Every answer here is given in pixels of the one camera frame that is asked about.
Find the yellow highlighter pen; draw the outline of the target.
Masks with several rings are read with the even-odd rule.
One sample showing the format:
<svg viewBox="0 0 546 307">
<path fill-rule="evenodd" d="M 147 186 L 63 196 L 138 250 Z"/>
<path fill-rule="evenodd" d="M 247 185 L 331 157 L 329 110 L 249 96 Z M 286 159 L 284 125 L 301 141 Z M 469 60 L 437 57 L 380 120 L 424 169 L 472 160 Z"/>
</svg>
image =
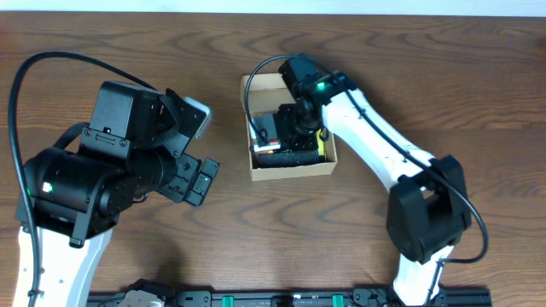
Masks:
<svg viewBox="0 0 546 307">
<path fill-rule="evenodd" d="M 324 149 L 324 140 L 322 139 L 322 132 L 317 132 L 317 155 L 320 163 L 326 162 L 326 153 Z"/>
</svg>

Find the white marker black cap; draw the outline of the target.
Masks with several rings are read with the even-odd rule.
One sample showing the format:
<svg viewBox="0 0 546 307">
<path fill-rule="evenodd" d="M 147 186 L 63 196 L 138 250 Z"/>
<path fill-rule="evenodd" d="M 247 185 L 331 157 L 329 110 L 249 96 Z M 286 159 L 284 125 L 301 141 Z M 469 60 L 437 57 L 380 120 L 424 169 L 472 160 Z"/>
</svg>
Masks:
<svg viewBox="0 0 546 307">
<path fill-rule="evenodd" d="M 255 152 L 255 153 L 263 153 L 263 152 L 266 152 L 268 153 L 269 151 L 276 151 L 276 150 L 280 150 L 281 149 L 281 144 L 280 143 L 273 143 L 273 144 L 270 144 L 270 145 L 264 145 L 264 146 L 259 146 L 258 144 L 255 144 L 253 145 L 252 147 L 252 150 Z"/>
</svg>

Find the brown cardboard box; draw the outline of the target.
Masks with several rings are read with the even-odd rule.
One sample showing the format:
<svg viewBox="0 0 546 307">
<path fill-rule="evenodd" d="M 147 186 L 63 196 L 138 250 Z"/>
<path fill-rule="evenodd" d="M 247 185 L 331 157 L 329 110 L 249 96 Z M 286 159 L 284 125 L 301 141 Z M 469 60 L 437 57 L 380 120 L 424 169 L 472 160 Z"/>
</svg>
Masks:
<svg viewBox="0 0 546 307">
<path fill-rule="evenodd" d="M 257 74 L 249 90 L 249 110 L 251 115 L 273 112 L 284 103 L 294 103 L 282 77 L 278 73 Z M 331 175 L 338 163 L 335 137 L 329 135 L 323 145 L 325 161 L 314 165 L 294 167 L 261 168 L 255 154 L 248 151 L 249 171 L 253 181 L 264 181 L 294 177 Z"/>
</svg>

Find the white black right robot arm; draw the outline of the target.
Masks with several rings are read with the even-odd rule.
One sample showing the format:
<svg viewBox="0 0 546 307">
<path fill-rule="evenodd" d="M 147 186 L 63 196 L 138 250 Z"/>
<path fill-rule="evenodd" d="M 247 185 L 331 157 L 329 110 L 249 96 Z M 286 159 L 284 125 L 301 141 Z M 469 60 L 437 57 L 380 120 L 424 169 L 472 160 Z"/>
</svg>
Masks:
<svg viewBox="0 0 546 307">
<path fill-rule="evenodd" d="M 343 140 L 388 193 L 386 231 L 400 254 L 398 273 L 380 306 L 439 301 L 439 279 L 472 222 L 460 163 L 418 148 L 388 124 L 340 71 L 308 55 L 281 55 L 276 79 L 285 100 L 267 100 L 274 77 L 254 70 L 244 83 L 249 151 L 254 170 L 291 177 L 328 162 L 327 144 Z"/>
</svg>

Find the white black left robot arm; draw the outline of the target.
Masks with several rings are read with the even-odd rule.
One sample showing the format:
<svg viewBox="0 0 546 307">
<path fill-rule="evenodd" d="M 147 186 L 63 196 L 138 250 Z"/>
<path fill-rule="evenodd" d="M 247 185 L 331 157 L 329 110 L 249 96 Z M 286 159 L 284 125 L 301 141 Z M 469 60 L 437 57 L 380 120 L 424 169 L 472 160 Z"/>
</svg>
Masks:
<svg viewBox="0 0 546 307">
<path fill-rule="evenodd" d="M 20 227 L 15 305 L 26 305 L 34 272 L 37 305 L 85 305 L 120 214 L 149 194 L 201 205 L 218 163 L 186 147 L 211 119 L 208 106 L 172 90 L 103 83 L 91 121 L 74 127 L 78 151 L 64 135 L 25 164 L 35 221 Z"/>
</svg>

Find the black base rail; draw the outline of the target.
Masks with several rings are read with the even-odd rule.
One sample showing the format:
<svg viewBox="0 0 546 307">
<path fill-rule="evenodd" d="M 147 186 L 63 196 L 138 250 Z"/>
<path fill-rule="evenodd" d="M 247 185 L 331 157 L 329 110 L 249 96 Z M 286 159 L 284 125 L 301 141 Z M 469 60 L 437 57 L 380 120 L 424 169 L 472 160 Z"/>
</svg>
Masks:
<svg viewBox="0 0 546 307">
<path fill-rule="evenodd" d="M 172 307 L 388 307 L 404 303 L 389 287 L 356 287 L 336 291 L 216 292 L 182 291 L 140 279 L 120 293 L 95 293 L 88 306 Z"/>
</svg>

